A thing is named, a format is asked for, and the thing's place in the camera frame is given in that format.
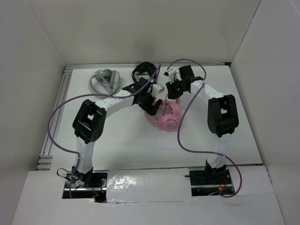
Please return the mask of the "pink wired headphones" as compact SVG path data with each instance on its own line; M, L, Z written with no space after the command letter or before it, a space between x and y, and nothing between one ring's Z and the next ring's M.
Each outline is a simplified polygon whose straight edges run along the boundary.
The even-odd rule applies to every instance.
M165 131L174 131L181 119L181 100L170 101L166 95L154 116L144 113L146 120Z

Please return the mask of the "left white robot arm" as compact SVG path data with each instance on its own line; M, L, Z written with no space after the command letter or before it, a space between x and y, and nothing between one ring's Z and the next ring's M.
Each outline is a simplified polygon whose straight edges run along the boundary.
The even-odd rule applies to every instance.
M161 84L151 83L141 78L138 83L133 83L122 88L113 97L104 98L97 102L85 100L72 127L76 136L76 163L72 167L72 173L76 182L87 187L92 183L92 156L95 142L103 133L105 120L121 109L139 105L149 115L155 115L162 103L157 95L164 91Z

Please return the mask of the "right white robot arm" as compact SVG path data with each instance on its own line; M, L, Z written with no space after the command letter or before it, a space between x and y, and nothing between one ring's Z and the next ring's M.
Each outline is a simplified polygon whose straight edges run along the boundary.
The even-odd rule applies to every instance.
M225 95L212 88L205 78L195 76L190 65L179 68L180 79L173 68L167 68L164 75L169 78L166 83L169 99L177 99L184 92L194 94L207 104L207 124L214 134L214 153L205 162L205 180L214 184L220 180L226 171L225 155L228 152L228 142L239 125L236 100L233 95Z

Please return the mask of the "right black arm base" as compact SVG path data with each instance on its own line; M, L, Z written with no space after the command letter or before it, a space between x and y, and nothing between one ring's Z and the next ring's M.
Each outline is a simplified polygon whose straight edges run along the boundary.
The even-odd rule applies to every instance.
M191 194L195 196L233 195L235 193L227 166L212 168L206 162L203 169L189 170L185 178L190 180Z

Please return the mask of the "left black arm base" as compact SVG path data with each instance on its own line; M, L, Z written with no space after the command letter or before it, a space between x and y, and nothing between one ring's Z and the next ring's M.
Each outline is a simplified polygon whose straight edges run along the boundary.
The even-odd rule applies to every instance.
M89 171L87 174L76 172L74 175L66 169L58 169L57 176L64 179L63 199L94 199L97 203L106 202L107 172Z

